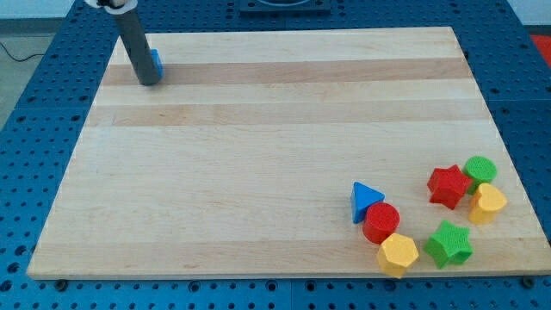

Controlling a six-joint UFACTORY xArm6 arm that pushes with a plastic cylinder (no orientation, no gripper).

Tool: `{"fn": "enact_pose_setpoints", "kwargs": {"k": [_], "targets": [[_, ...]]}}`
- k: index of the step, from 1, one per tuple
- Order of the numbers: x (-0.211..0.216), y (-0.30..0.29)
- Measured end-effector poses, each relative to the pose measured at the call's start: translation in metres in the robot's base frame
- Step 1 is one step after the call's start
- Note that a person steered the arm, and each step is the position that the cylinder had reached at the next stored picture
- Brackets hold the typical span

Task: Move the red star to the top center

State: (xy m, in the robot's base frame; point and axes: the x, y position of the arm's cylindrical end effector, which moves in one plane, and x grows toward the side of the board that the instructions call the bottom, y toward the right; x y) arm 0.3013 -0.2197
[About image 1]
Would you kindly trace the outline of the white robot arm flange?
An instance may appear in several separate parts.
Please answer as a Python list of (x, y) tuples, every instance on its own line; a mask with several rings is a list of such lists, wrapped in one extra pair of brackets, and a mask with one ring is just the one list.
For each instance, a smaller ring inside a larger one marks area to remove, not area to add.
[(137, 0), (84, 0), (90, 7), (104, 9), (111, 15), (123, 15), (137, 8)]

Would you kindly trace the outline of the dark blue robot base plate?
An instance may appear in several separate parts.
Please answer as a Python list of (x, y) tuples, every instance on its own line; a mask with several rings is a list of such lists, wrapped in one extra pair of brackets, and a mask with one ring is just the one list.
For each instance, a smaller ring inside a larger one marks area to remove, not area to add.
[(331, 0), (238, 0), (240, 15), (328, 13)]

